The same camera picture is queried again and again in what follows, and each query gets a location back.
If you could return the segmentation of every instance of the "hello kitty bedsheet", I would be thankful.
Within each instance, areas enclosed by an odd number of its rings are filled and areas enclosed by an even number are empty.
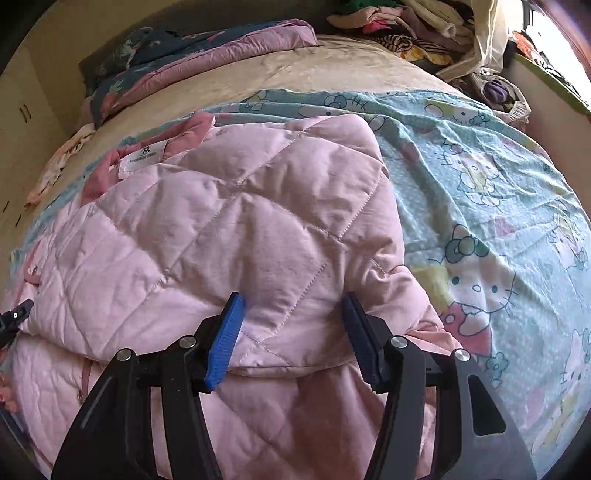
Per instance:
[[[405,262],[477,355],[542,477],[591,407],[589,220],[543,149],[482,104],[440,92],[263,90],[207,110],[217,125],[349,112],[368,122],[397,196]],[[82,184],[33,224],[13,270]]]

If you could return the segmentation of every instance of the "black clip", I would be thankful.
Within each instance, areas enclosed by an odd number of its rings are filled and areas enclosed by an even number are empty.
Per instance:
[[[424,480],[537,478],[515,422],[470,353],[422,351],[367,315],[352,292],[342,307],[363,379],[377,393],[388,393],[365,480],[415,478],[425,387],[437,387],[437,417],[433,463]]]
[[[18,326],[29,318],[32,308],[33,301],[27,299],[10,312],[0,316],[0,348],[4,348],[15,339]]]
[[[154,480],[151,387],[162,387],[168,457],[175,480],[221,480],[199,393],[223,380],[243,318],[234,292],[222,314],[204,319],[161,352],[117,352],[76,416],[53,480]]]

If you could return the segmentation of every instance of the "pink quilted jacket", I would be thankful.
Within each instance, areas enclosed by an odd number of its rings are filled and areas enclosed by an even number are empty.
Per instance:
[[[35,301],[12,360],[42,467],[117,350],[162,350],[239,291],[246,316],[230,373],[202,396],[224,478],[361,479],[385,399],[354,362],[343,292],[423,349],[459,347],[403,264],[376,139],[354,114],[212,123],[200,113],[170,131],[164,161],[124,181],[113,172],[129,147],[109,153],[27,258],[18,278],[34,281],[7,297]],[[417,476],[433,450],[427,397]],[[154,390],[155,454],[170,477],[159,401]]]

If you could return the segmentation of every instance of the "mattress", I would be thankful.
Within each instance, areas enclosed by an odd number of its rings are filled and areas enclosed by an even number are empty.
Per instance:
[[[202,108],[222,125],[354,112],[390,172],[405,263],[489,374],[541,477],[591,405],[587,216],[544,150],[487,107],[379,47],[319,40],[192,77],[111,119],[39,205],[13,265],[120,142]]]

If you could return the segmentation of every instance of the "blue gripper pad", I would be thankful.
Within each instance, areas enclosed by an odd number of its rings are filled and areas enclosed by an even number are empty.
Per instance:
[[[221,325],[207,356],[207,374],[203,379],[209,390],[214,390],[226,376],[228,364],[244,320],[244,299],[236,294],[230,298],[231,304],[224,308]]]
[[[372,338],[367,315],[354,294],[348,293],[341,302],[342,320],[355,352],[363,380],[375,389],[382,383],[376,341]]]

